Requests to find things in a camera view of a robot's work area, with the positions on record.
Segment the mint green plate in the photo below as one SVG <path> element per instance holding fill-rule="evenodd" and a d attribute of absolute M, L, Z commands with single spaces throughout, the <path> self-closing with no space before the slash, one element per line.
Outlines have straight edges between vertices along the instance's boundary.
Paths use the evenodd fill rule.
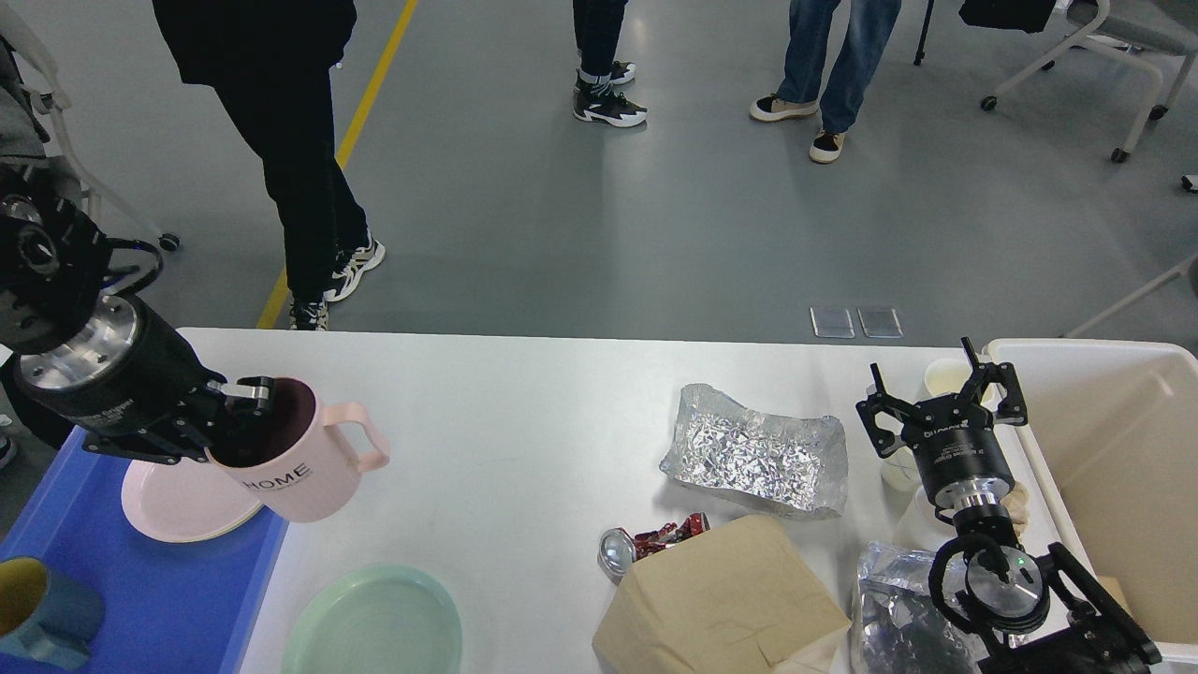
<path fill-rule="evenodd" d="M 325 588 L 283 652 L 284 674 L 458 674 L 461 621 L 449 593 L 409 566 L 371 566 Z"/>

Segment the beige sneaker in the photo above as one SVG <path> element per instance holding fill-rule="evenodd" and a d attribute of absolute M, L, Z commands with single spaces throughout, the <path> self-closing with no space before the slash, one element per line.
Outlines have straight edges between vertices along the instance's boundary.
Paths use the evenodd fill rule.
<path fill-rule="evenodd" d="M 845 147 L 843 133 L 828 133 L 819 129 L 819 135 L 811 141 L 807 156 L 817 164 L 830 164 L 840 157 L 840 151 Z"/>
<path fill-rule="evenodd" d="M 340 271 L 333 272 L 328 290 L 325 290 L 326 302 L 340 302 L 357 290 L 362 274 L 379 266 L 379 262 L 387 256 L 387 247 L 370 236 L 370 242 L 359 245 L 345 259 L 345 266 Z"/>
<path fill-rule="evenodd" d="M 764 98 L 754 101 L 749 107 L 749 114 L 757 121 L 782 121 L 788 119 L 803 119 L 819 111 L 816 101 L 810 103 L 792 103 L 782 101 L 778 93 L 770 93 Z"/>

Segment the blue tray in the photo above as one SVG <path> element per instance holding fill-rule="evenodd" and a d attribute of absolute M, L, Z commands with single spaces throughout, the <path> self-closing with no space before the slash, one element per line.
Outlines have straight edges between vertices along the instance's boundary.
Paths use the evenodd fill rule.
<path fill-rule="evenodd" d="M 286 521 L 264 508 L 210 541 L 149 539 L 121 510 L 128 460 L 85 453 L 83 437 L 75 429 L 67 439 L 0 542 L 0 559 L 38 557 L 104 599 L 104 623 L 79 673 L 236 673 Z M 0 654 L 0 672 L 62 669 Z"/>

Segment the sneaker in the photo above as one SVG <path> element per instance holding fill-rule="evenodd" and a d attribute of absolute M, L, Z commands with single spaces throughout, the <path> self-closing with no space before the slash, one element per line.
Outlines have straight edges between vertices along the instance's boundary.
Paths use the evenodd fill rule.
<path fill-rule="evenodd" d="M 315 302 L 291 299 L 291 329 L 327 330 L 328 302 L 323 297 Z"/>
<path fill-rule="evenodd" d="M 819 111 L 819 103 L 792 103 L 782 101 L 778 93 L 770 93 L 764 98 L 754 101 L 749 107 L 749 114 L 757 121 L 782 121 L 788 119 L 803 119 Z"/>
<path fill-rule="evenodd" d="M 355 248 L 349 259 L 345 260 L 345 266 L 340 271 L 333 272 L 333 281 L 328 290 L 325 290 L 325 300 L 340 302 L 349 297 L 358 289 L 362 274 L 379 266 L 386 255 L 387 247 L 374 236 L 370 237 L 369 244 Z"/>
<path fill-rule="evenodd" d="M 816 135 L 816 139 L 811 141 L 807 156 L 817 164 L 830 164 L 840 157 L 840 151 L 843 146 L 843 133 L 828 133 L 821 128 L 819 135 Z"/>
<path fill-rule="evenodd" d="M 633 61 L 612 61 L 610 84 L 619 86 L 636 79 L 636 63 Z"/>
<path fill-rule="evenodd" d="M 623 93 L 612 91 L 610 83 L 592 85 L 580 78 L 574 87 L 574 116 L 582 121 L 601 121 L 628 128 L 648 117 L 648 110 L 624 98 Z"/>
<path fill-rule="evenodd" d="M 12 463 L 14 459 L 17 459 L 17 444 L 12 442 L 12 438 L 0 436 L 0 470 L 4 470 L 4 467 Z"/>

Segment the aluminum foil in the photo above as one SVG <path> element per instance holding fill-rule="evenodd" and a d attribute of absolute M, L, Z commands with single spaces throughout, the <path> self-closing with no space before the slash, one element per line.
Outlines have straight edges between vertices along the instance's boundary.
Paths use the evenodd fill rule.
<path fill-rule="evenodd" d="M 853 672 L 857 674 L 969 674 L 986 657 L 981 639 L 949 624 L 932 606 L 927 572 L 933 553 L 908 551 L 888 544 L 870 544 L 857 567 L 851 632 Z M 966 566 L 949 564 L 944 594 L 964 588 Z"/>
<path fill-rule="evenodd" d="M 673 444 L 660 468 L 684 485 L 797 520 L 840 517 L 847 498 L 839 419 L 762 414 L 707 384 L 682 390 Z"/>

